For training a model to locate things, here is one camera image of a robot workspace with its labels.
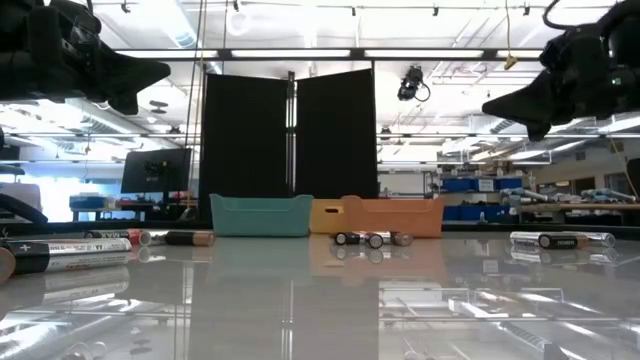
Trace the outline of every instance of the desk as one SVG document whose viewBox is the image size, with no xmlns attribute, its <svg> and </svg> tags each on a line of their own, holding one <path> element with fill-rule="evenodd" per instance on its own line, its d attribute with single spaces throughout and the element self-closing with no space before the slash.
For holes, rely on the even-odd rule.
<svg viewBox="0 0 640 360">
<path fill-rule="evenodd" d="M 633 223 L 636 219 L 635 214 L 640 213 L 640 204 L 602 204 L 602 203 L 576 203 L 576 204 L 563 204 L 563 203 L 551 203 L 551 204 L 533 204 L 522 205 L 520 207 L 521 213 L 542 213 L 550 212 L 552 214 L 553 221 L 564 223 L 565 213 L 573 210 L 604 210 L 604 211 L 619 211 L 622 213 L 622 224 Z"/>
<path fill-rule="evenodd" d="M 583 359 L 640 358 L 640 243 L 620 240 L 612 255 L 522 254 L 508 233 L 443 237 L 417 239 L 402 256 L 376 250 L 376 264 L 340 261 L 328 236 L 316 235 L 153 247 L 146 263 L 132 252 L 120 267 L 11 279 L 0 321 L 33 328 L 54 314 L 65 326 L 29 338 L 28 349 L 8 342 L 16 359 L 69 349 L 105 359 L 167 358 L 167 349 L 193 360 L 402 359 L 408 349 L 439 359 L 461 359 L 457 349 L 471 359 L 542 359 L 523 345 L 534 340 Z M 174 324 L 185 331 L 175 336 Z M 72 348 L 74 330 L 88 346 Z"/>
</svg>

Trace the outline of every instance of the battery label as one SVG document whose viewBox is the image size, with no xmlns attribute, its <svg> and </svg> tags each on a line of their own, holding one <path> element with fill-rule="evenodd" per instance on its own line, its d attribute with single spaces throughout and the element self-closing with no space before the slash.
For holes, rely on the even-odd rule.
<svg viewBox="0 0 640 360">
<path fill-rule="evenodd" d="M 51 258 L 47 271 L 87 270 L 103 266 L 124 265 L 128 260 L 128 254 L 58 256 Z"/>
<path fill-rule="evenodd" d="M 70 255 L 113 251 L 129 251 L 131 243 L 128 239 L 103 239 L 91 241 L 48 241 L 49 254 Z"/>
</svg>

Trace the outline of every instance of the computer monitor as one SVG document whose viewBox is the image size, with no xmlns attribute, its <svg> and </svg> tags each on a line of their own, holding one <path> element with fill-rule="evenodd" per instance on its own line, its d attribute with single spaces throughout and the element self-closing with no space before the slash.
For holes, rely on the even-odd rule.
<svg viewBox="0 0 640 360">
<path fill-rule="evenodd" d="M 130 152 L 124 164 L 120 192 L 167 194 L 188 190 L 190 164 L 191 149 Z"/>
</svg>

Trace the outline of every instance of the black curtain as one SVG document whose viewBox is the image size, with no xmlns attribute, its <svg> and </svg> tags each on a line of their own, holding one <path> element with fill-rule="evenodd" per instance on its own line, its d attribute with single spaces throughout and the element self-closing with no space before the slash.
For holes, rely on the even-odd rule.
<svg viewBox="0 0 640 360">
<path fill-rule="evenodd" d="M 298 194 L 378 197 L 373 70 L 298 81 Z"/>
<path fill-rule="evenodd" d="M 202 122 L 199 209 L 209 194 L 287 197 L 287 81 L 208 75 Z"/>
</svg>

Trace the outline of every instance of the teal plastic bin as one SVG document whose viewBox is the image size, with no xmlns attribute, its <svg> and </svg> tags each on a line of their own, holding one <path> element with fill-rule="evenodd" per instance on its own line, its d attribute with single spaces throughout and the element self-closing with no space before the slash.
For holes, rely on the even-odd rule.
<svg viewBox="0 0 640 360">
<path fill-rule="evenodd" d="M 216 236 L 304 237 L 309 234 L 311 195 L 293 199 L 231 198 L 211 194 Z"/>
</svg>

